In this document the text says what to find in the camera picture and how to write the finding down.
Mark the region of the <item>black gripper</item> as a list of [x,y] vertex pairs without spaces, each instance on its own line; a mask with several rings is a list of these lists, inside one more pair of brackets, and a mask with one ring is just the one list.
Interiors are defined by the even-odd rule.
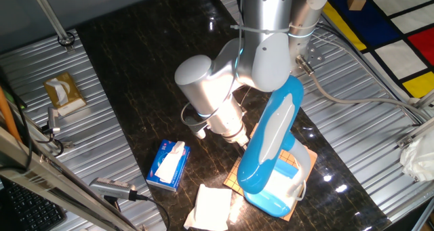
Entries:
[[243,149],[247,148],[249,140],[250,140],[249,137],[244,133],[240,133],[236,135],[234,138],[234,141]]

